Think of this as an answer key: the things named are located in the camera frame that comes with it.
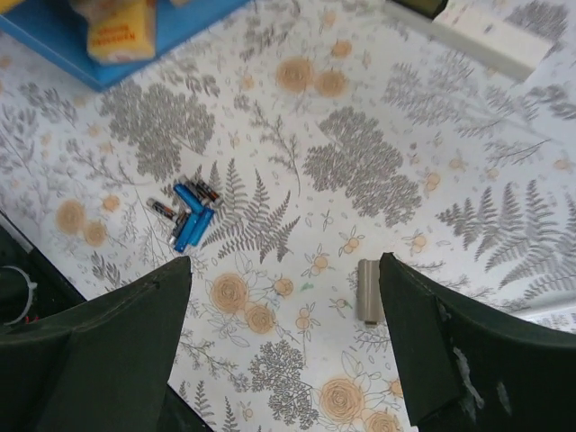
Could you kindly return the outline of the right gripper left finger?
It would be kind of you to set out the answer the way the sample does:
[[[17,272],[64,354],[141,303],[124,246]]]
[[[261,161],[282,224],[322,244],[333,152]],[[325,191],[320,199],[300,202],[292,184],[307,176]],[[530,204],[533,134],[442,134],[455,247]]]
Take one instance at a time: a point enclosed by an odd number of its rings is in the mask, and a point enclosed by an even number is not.
[[[1,334],[3,431],[154,431],[185,319],[181,256]]]

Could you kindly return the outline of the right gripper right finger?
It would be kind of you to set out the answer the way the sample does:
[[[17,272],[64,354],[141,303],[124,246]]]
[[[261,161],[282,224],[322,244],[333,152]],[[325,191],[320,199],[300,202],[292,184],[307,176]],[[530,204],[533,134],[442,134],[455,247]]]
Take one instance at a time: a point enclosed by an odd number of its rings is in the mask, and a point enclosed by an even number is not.
[[[575,336],[452,291],[385,253],[380,292],[420,431],[573,431]]]

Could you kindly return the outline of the grey remote battery cover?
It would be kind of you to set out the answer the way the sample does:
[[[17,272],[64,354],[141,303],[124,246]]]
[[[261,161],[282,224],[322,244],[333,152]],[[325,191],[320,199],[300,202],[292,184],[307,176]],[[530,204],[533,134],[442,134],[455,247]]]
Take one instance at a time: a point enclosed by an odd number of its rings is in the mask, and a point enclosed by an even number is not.
[[[384,320],[377,260],[361,259],[358,262],[356,314],[367,327],[376,327]]]

